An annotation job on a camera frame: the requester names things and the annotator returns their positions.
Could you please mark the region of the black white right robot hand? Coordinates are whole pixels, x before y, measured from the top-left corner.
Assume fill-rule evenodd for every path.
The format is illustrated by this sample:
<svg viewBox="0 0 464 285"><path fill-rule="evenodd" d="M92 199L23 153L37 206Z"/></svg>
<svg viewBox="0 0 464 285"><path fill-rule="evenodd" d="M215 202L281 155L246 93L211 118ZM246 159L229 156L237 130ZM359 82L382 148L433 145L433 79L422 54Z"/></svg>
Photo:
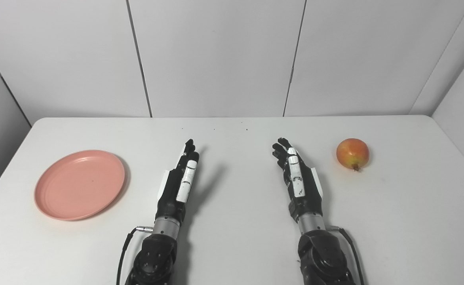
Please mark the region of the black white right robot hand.
<svg viewBox="0 0 464 285"><path fill-rule="evenodd" d="M315 178L315 168L307 166L299 152L284 137L280 137L272 148L272 155L283 171L287 186L290 216L295 222L307 213L322 216L322 196Z"/></svg>

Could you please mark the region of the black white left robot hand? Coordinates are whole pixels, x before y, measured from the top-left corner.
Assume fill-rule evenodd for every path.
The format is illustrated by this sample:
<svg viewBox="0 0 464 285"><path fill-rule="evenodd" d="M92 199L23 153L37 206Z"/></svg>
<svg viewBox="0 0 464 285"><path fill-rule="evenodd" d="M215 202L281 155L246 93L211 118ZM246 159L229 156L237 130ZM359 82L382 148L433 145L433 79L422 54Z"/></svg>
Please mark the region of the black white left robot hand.
<svg viewBox="0 0 464 285"><path fill-rule="evenodd" d="M196 151L194 140L189 139L174 169L167 173L163 193L158 199L155 218L171 218L179 225L186 215L186 203L192 189L200 154Z"/></svg>

